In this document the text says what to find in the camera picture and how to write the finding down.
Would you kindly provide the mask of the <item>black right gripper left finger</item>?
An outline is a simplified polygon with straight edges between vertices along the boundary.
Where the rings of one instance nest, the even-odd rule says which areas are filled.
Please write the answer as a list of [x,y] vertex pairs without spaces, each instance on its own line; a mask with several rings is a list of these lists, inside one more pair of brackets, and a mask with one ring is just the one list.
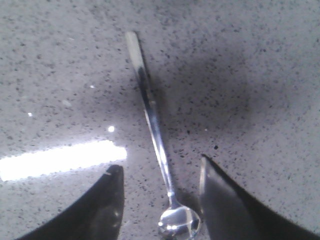
[[124,169],[111,165],[77,201],[20,240],[116,240],[125,204]]

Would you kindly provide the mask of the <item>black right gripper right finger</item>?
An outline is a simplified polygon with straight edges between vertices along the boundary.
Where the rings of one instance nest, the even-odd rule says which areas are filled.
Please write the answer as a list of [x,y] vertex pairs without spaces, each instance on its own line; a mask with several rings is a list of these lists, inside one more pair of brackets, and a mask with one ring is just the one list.
[[212,240],[318,240],[315,233],[274,212],[202,154],[200,206]]

